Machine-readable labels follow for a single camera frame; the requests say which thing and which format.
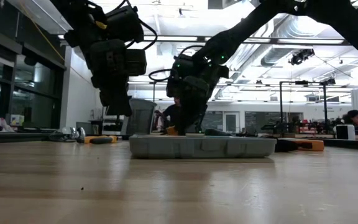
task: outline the white wall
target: white wall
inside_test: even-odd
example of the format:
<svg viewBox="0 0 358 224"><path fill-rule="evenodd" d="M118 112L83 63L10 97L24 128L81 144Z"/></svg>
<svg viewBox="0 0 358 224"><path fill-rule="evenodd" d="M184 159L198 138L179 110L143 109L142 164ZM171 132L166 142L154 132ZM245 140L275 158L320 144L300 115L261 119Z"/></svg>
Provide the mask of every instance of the white wall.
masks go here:
<svg viewBox="0 0 358 224"><path fill-rule="evenodd" d="M91 71L71 47L66 48L65 66L60 127L76 127L76 122L88 122L91 111L97 114L102 105L99 90L91 83Z"/></svg>
<svg viewBox="0 0 358 224"><path fill-rule="evenodd" d="M164 110L173 104L173 101L156 101L156 110ZM351 105L327 105L328 119L337 118L346 114L352 109ZM239 111L240 112L240 128L245 127L246 112L280 112L279 103L210 103L208 111ZM318 104L284 104L284 112L303 113L303 119L324 119L324 105Z"/></svg>

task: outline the gray plastic tray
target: gray plastic tray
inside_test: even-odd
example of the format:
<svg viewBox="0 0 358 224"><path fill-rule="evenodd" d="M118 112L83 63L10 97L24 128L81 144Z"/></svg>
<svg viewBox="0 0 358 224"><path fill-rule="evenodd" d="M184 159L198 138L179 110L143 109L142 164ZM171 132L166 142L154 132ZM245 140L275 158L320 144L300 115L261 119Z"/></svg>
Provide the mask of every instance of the gray plastic tray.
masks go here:
<svg viewBox="0 0 358 224"><path fill-rule="evenodd" d="M275 139L221 136L137 136L132 155L142 159L262 158L274 152Z"/></svg>

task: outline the wooden table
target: wooden table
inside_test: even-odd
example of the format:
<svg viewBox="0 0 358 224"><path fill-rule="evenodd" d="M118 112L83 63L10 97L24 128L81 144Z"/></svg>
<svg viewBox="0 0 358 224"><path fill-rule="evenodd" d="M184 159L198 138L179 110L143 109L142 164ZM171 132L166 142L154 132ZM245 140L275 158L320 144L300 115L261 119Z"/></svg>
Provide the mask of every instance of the wooden table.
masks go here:
<svg viewBox="0 0 358 224"><path fill-rule="evenodd" d="M127 142L0 144L0 223L355 224L358 151L137 160Z"/></svg>

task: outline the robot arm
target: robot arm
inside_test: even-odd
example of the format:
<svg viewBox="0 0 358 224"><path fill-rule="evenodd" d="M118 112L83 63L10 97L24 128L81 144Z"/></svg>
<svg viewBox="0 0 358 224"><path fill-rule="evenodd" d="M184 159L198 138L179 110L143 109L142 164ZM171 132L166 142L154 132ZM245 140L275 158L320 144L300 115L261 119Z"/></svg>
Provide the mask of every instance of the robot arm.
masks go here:
<svg viewBox="0 0 358 224"><path fill-rule="evenodd" d="M181 119L176 124L180 135L185 134L186 128L205 112L219 79L228 76L228 69L220 65L278 13L309 16L331 25L358 50L358 10L350 0L264 0L236 26L209 39L192 58L179 55L176 59L172 67L175 72L168 80L167 95L181 99Z"/></svg>
<svg viewBox="0 0 358 224"><path fill-rule="evenodd" d="M127 95L129 76L146 72L145 49L128 49L134 42L144 40L142 28L147 24L137 15L137 8L119 7L105 14L88 0L51 0L73 30L65 34L71 47L80 47L93 76L92 84L100 89L103 106L113 106L118 115L132 114Z"/></svg>

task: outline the door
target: door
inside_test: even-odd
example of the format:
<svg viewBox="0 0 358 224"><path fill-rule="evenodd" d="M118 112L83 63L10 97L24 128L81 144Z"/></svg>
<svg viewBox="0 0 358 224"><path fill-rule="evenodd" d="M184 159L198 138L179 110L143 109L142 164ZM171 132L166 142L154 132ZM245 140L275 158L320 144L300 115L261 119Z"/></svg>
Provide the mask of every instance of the door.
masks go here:
<svg viewBox="0 0 358 224"><path fill-rule="evenodd" d="M223 113L223 131L227 133L240 132L240 112Z"/></svg>

